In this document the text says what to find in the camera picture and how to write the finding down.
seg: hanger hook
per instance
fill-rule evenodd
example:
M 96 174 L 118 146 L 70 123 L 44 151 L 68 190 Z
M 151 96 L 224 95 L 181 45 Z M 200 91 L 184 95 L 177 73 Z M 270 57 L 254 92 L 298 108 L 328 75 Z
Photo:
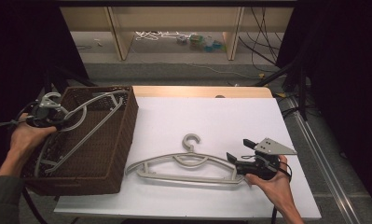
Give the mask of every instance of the hanger hook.
M 194 133 L 189 133 L 183 138 L 183 148 L 185 148 L 188 152 L 194 152 L 194 146 L 188 143 L 188 140 L 194 139 L 197 143 L 200 142 L 200 137 Z

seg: white tabletop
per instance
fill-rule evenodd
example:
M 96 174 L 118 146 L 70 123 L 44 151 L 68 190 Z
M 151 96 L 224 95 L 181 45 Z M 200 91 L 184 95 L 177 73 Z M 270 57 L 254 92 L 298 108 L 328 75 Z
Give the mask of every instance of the white tabletop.
M 195 152 L 226 159 L 254 155 L 243 138 L 260 142 L 269 137 L 293 148 L 280 109 L 273 98 L 137 97 L 139 112 L 127 167 L 137 161 L 186 152 L 186 134 L 200 138 Z M 293 169 L 291 188 L 300 215 L 321 218 L 297 156 L 287 156 Z M 225 175 L 212 164 L 185 171 L 173 162 L 157 164 L 157 173 Z M 124 175 L 119 194 L 63 196 L 55 212 L 64 214 L 193 218 L 253 219 L 271 217 L 273 205 L 262 192 L 242 181 L 219 185 L 163 181 L 139 177 L 135 170 Z

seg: hand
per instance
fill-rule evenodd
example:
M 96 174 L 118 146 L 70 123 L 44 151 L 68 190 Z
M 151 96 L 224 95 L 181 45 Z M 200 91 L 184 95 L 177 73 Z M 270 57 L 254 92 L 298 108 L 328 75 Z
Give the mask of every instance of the hand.
M 22 114 L 20 120 L 25 120 L 26 116 L 27 114 Z M 34 128 L 26 122 L 19 123 L 11 135 L 10 151 L 0 168 L 0 175 L 20 176 L 23 165 L 28 161 L 34 149 L 56 130 L 55 127 Z
M 285 165 L 287 158 L 280 155 L 279 160 L 281 161 L 281 168 L 287 171 L 287 166 Z M 256 175 L 247 174 L 246 180 L 252 185 L 259 186 L 264 191 L 269 200 L 283 215 L 286 223 L 303 223 L 300 214 L 296 210 L 287 175 L 279 171 L 271 180 L 264 180 Z

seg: sleeve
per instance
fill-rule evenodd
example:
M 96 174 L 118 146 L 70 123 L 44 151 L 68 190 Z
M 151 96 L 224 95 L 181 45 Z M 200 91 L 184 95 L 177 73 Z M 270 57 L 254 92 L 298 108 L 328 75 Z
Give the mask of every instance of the sleeve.
M 20 223 L 20 197 L 23 180 L 15 176 L 0 176 L 0 223 Z

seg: brown woven basket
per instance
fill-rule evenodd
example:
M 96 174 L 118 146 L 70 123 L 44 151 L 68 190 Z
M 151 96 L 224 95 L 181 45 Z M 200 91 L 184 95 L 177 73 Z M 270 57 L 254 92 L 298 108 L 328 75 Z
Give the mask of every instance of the brown woven basket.
M 61 105 L 68 111 L 104 92 L 127 91 L 116 94 L 123 105 L 56 171 L 46 174 L 52 166 L 36 165 L 41 148 L 34 151 L 22 170 L 26 186 L 40 195 L 91 195 L 118 193 L 124 175 L 125 163 L 131 148 L 135 128 L 137 105 L 132 87 L 72 87 L 63 95 Z M 86 136 L 115 105 L 104 97 L 88 105 L 87 116 L 80 126 L 69 132 L 56 133 L 42 154 L 45 160 L 59 161 Z M 82 110 L 69 120 L 67 126 L 77 123 Z

